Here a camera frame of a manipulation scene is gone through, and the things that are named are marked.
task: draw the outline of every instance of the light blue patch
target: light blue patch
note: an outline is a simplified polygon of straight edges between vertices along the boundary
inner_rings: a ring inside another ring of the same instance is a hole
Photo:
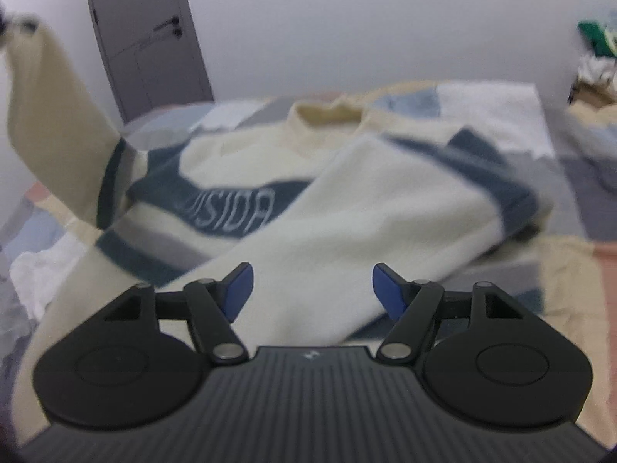
[[[35,207],[15,238],[2,246],[2,251],[12,263],[23,252],[41,252],[50,248],[64,233],[63,227],[50,213]]]
[[[610,140],[611,146],[617,148],[617,125],[609,125],[608,130],[603,132],[606,132],[606,137]]]
[[[439,118],[441,116],[441,104],[436,87],[411,94],[385,95],[375,101],[373,106],[411,118]]]

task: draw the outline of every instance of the white wall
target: white wall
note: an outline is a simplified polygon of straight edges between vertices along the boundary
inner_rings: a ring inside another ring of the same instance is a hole
[[[44,19],[56,32],[97,104],[111,119],[121,117],[107,81],[103,61],[94,35],[87,0],[0,0],[8,12],[33,13]],[[7,99],[10,80],[0,64],[0,225],[19,197],[34,181],[8,144],[6,136]]]
[[[404,79],[531,81],[565,102],[576,23],[617,0],[189,0],[218,99]]]

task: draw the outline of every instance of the pink patch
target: pink patch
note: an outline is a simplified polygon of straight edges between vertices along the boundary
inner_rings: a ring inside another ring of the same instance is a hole
[[[604,297],[609,317],[610,383],[609,409],[617,422],[617,242],[596,244],[593,256],[602,272]]]
[[[39,181],[35,182],[32,187],[25,193],[30,202],[40,202],[46,199],[51,193]]]

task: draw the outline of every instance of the sweater sleeve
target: sweater sleeve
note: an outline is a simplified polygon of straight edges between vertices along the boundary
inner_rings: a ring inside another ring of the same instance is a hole
[[[12,92],[8,137],[32,173],[79,218],[107,228],[146,155],[120,137],[90,98],[53,34],[13,24],[4,34]]]

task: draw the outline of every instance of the bed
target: bed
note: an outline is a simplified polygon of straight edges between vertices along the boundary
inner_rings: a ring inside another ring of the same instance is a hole
[[[328,92],[156,110],[123,129],[140,150],[212,131],[284,120],[298,100],[337,98],[414,119],[455,118],[493,141],[516,176],[550,204],[545,221],[440,280],[468,290],[491,280],[587,354],[593,387],[578,423],[605,446],[617,443],[617,125],[543,105],[531,85],[411,82],[362,94]],[[0,230],[2,319],[0,423],[11,436],[10,398],[21,357],[64,278],[101,232],[35,184]],[[380,318],[349,336],[374,350]]]

